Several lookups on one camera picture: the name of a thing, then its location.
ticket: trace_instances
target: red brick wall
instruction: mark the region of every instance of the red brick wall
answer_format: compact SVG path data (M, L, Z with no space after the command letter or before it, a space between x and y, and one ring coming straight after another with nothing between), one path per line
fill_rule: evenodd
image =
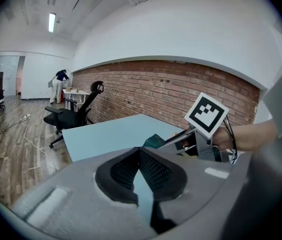
M74 73L72 85L89 91L104 81L104 93L91 105L95 122L145 114L187 128L185 114L205 92L230 108L233 125L252 124L260 90L221 70L193 64L144 60L120 62Z

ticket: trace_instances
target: chair headrest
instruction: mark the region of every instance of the chair headrest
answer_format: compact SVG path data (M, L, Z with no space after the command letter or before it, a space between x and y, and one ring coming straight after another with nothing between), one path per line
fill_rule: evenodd
M99 94L104 91L104 86L102 81L95 81L91 84L91 92L99 91Z

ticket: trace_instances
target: wooden floor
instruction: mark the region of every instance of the wooden floor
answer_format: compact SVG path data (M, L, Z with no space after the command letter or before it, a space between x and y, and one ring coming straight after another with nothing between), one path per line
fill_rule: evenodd
M49 148L57 138L55 127L46 124L43 118L49 114L44 109L48 100L19 101L17 97L4 98L6 110L0 110L0 131L17 123L27 114L31 117L23 124L28 125L26 137L43 152L39 152L24 138L26 127L18 123L0 134L0 202L8 207L30 187L55 171L71 163L64 141ZM53 104L63 108L64 104Z

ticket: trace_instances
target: white table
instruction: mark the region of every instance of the white table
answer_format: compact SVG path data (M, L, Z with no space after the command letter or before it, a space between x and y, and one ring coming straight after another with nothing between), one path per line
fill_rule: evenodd
M88 92L79 90L78 92L71 92L71 91L66 91L66 89L63 89L63 93L65 95L66 99L71 99L77 102L77 105L83 104L85 102L85 98L87 95L90 95ZM67 110L71 109L71 104L70 102L66 101L65 102L65 108Z

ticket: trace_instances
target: chair armrest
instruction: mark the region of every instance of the chair armrest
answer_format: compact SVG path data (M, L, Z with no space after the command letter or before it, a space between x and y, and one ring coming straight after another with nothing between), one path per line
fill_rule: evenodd
M59 114L62 114L63 113L63 111L61 111L61 110L59 110L59 109L56 109L56 108L53 108L53 107L49 107L49 106L46 106L45 107L45 110L47 110L47 111L49 111L49 112L52 112L52 113L54 113L54 114L57 114L57 115L59 115Z
M69 99L69 98L65 98L64 100L67 101L67 102L71 102L71 103L77 104L77 101Z

